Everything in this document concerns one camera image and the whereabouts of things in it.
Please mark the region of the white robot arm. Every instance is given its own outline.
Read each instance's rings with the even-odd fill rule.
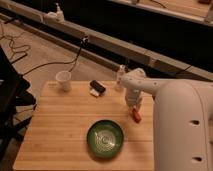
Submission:
[[[129,106],[141,91],[155,96],[155,171],[213,171],[213,82],[151,79],[135,69],[121,83]]]

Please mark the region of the chair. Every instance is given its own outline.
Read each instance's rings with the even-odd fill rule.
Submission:
[[[36,99],[27,92],[30,83],[13,68],[2,47],[0,46],[0,161],[12,138],[23,140],[19,130],[26,127],[31,117],[13,123],[13,117],[17,113],[16,106],[35,105]]]

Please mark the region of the wooden table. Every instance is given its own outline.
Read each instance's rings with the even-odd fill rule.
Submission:
[[[181,12],[184,14],[195,15],[205,18],[210,8],[209,4],[198,3],[198,0],[156,0],[163,4],[171,11]],[[140,0],[140,3],[161,7],[159,4],[151,2],[150,0]]]
[[[137,124],[128,113],[124,92],[114,82],[101,82],[102,97],[89,94],[89,82],[72,82],[62,92],[56,82],[44,86],[38,106],[14,163],[14,171],[125,170],[153,171],[153,100],[143,94],[142,121]],[[86,135],[101,119],[117,122],[125,141],[112,160],[98,160],[88,150]]]

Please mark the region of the dark background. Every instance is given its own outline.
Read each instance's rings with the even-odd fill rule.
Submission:
[[[14,1],[56,11],[57,0]],[[66,20],[213,71],[213,27],[107,0],[63,0],[60,6]]]

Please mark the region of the paper cup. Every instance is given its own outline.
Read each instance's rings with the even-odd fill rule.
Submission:
[[[60,71],[55,76],[56,81],[60,84],[63,91],[70,91],[71,89],[71,73],[69,71]]]

